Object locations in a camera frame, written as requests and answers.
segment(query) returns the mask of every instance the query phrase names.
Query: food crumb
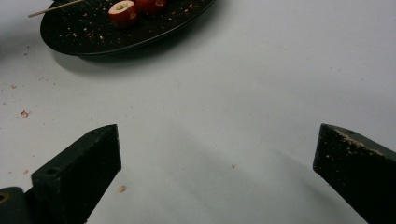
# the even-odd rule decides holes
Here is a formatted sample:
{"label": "food crumb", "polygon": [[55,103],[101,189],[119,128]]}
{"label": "food crumb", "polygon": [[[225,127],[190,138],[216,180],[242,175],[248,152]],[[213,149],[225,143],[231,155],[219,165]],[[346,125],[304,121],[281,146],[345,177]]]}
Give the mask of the food crumb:
{"label": "food crumb", "polygon": [[21,115],[22,115],[23,118],[27,118],[29,116],[29,114],[26,112],[26,110],[23,110],[21,112]]}
{"label": "food crumb", "polygon": [[124,185],[119,186],[119,193],[123,193],[126,190]]}

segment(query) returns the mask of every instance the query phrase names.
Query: black plate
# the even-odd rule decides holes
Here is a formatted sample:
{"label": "black plate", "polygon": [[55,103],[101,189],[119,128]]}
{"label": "black plate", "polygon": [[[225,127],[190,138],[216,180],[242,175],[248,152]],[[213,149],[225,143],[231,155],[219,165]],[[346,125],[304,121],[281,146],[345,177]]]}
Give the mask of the black plate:
{"label": "black plate", "polygon": [[[54,2],[50,7],[64,4]],[[182,28],[208,9],[215,0],[168,0],[160,15],[142,15],[139,23],[127,29],[111,24],[107,12],[120,0],[86,0],[48,12],[41,22],[44,42],[69,55],[92,56],[135,49]]]}

